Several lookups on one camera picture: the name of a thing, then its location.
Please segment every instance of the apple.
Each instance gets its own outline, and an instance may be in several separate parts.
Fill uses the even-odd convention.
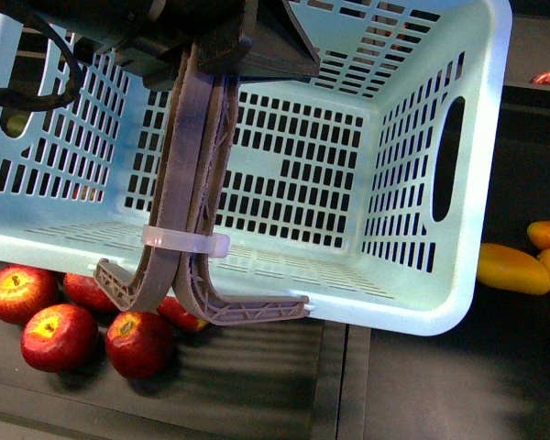
[[[118,308],[92,277],[67,273],[63,278],[63,289],[74,303],[88,310],[101,314],[118,312]]]
[[[87,362],[100,331],[90,312],[75,304],[56,304],[28,321],[20,340],[22,357],[40,371],[73,371]]]
[[[45,269],[13,264],[0,270],[0,319],[24,325],[59,300],[57,279]]]
[[[204,319],[198,318],[185,310],[174,296],[166,296],[157,308],[157,312],[171,324],[186,332],[197,333],[208,325],[208,322]]]
[[[144,379],[162,371],[173,351],[173,330],[151,312],[122,312],[108,327],[106,353],[127,379]]]

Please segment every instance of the white cable tie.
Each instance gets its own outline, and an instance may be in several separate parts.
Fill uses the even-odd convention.
[[[227,257],[230,248],[230,237],[224,234],[214,233],[211,236],[201,236],[150,225],[143,226],[143,235],[140,241],[144,245],[154,248],[208,254],[216,259]]]

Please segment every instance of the light blue plastic basket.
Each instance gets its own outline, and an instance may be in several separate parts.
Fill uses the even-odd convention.
[[[304,294],[316,318],[444,332],[474,289],[509,5],[291,6],[319,50],[321,74],[309,84],[241,87],[216,228],[232,246],[211,264],[214,286],[226,295]],[[20,32],[0,16],[0,86]],[[67,74],[49,46],[42,92],[61,88]],[[78,103],[33,114],[17,138],[0,127],[0,260],[90,275],[107,258],[135,270],[168,100],[102,57]],[[456,150],[441,140],[449,108],[463,101]],[[442,160],[454,174],[447,212],[438,213]]]

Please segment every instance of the basket handle hole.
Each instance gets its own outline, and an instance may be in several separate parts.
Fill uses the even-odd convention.
[[[432,218],[435,222],[443,221],[450,210],[464,114],[465,98],[460,96],[448,108],[438,147],[432,200]]]

